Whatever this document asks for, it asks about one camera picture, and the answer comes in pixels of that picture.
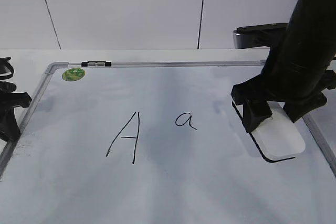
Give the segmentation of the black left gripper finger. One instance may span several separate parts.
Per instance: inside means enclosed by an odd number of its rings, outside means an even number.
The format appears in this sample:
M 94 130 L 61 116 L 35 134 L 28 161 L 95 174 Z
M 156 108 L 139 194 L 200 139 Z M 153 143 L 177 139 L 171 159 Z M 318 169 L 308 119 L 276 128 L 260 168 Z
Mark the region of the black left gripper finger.
M 14 109 L 1 111 L 1 139 L 5 142 L 17 142 L 20 138 Z

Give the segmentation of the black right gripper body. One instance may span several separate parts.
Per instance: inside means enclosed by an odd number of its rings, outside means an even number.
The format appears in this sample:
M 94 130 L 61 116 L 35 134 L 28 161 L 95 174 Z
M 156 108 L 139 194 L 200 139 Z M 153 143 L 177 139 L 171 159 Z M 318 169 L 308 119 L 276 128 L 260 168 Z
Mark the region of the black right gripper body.
M 330 88 L 323 76 L 335 56 L 335 0 L 298 0 L 261 73 L 232 90 L 247 100 L 291 102 Z

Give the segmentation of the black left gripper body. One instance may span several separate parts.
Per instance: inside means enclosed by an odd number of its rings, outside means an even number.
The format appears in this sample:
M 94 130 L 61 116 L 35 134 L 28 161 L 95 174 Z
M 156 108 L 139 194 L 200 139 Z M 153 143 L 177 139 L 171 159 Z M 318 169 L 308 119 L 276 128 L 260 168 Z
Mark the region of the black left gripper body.
M 10 60 L 11 57 L 1 58 L 1 109 L 28 108 L 32 101 L 30 95 L 15 93 L 16 84 L 8 81 L 15 72 Z

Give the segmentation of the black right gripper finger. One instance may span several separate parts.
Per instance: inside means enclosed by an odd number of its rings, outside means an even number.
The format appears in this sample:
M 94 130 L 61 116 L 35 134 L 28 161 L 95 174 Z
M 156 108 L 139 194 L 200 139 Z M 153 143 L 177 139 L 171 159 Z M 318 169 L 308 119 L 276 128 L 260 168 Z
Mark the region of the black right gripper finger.
M 326 103 L 326 96 L 322 92 L 318 92 L 303 100 L 286 102 L 283 110 L 292 122 L 296 122 L 310 111 L 322 107 Z
M 271 116 L 272 111 L 266 100 L 247 100 L 243 103 L 243 126 L 247 133 L 254 131 Z

